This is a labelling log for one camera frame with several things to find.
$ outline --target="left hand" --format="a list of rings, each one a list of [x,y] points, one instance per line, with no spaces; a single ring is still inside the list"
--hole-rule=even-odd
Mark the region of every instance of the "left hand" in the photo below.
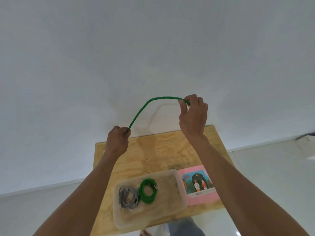
[[[127,129],[128,127],[113,127],[108,133],[104,155],[114,155],[119,158],[127,151],[128,138],[131,135],[131,130],[126,132]]]

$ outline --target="plywood tabletop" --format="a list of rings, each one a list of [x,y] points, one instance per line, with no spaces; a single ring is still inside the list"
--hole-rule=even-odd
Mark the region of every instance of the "plywood tabletop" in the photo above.
[[[215,149],[232,163],[215,127],[213,125],[206,126],[204,134]],[[96,143],[93,168],[104,154],[105,146],[106,142]],[[113,191],[118,182],[158,171],[180,170],[198,165],[202,165],[202,163],[181,131],[130,138],[127,152],[117,160],[112,171],[91,236],[115,235],[141,229],[134,227],[121,231],[114,225]],[[221,200],[209,204],[189,206],[177,214],[154,220],[147,227],[222,207],[224,206]]]

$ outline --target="gray coiled rope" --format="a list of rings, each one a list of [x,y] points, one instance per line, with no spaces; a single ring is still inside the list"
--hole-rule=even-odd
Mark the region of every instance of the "gray coiled rope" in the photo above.
[[[132,193],[132,200],[131,202],[127,203],[127,196],[129,192]],[[133,209],[138,207],[139,199],[136,189],[131,186],[120,187],[118,201],[122,208]]]

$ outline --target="forearm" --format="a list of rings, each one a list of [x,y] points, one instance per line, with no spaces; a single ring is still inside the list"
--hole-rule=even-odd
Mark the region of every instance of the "forearm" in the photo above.
[[[41,225],[34,236],[89,236],[117,157],[104,155],[78,188]]]
[[[207,138],[192,142],[241,235],[308,235],[277,203],[232,166]]]

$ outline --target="cartoon figure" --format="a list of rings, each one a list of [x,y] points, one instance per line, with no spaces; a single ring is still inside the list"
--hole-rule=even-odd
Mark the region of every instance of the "cartoon figure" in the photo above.
[[[197,183],[197,181],[195,180],[195,188],[197,191],[200,191],[200,185]]]
[[[203,180],[201,180],[201,182],[202,182],[201,186],[203,187],[203,189],[204,189],[204,190],[207,189],[207,184],[206,184],[206,182],[204,182]]]

